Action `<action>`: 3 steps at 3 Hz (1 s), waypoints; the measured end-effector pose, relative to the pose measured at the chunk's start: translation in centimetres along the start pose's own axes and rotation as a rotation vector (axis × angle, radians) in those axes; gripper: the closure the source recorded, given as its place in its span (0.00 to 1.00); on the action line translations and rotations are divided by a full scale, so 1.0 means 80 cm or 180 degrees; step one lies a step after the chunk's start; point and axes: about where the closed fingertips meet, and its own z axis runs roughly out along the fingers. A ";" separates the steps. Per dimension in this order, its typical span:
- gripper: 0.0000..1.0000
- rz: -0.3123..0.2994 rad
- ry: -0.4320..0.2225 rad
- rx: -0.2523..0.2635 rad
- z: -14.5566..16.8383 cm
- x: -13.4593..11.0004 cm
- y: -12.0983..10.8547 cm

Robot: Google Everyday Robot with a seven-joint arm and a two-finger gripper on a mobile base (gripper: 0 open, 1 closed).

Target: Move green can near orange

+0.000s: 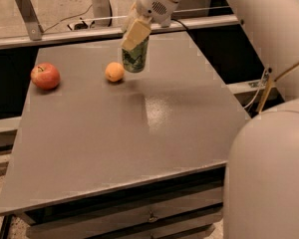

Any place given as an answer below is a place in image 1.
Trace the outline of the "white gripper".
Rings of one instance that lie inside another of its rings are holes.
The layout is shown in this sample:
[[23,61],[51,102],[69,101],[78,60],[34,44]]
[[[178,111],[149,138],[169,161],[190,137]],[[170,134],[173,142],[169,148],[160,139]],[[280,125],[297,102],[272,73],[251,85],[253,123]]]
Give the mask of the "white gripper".
[[124,29],[122,48],[133,50],[144,41],[151,32],[150,22],[159,23],[162,27],[170,25],[171,14],[181,0],[136,0],[132,5]]

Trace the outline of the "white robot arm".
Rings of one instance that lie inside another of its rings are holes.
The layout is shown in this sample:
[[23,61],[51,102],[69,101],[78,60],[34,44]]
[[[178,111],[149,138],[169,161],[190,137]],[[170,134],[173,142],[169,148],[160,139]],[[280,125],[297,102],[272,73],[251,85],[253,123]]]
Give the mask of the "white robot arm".
[[299,0],[226,0],[284,99],[237,134],[224,239],[299,239]]

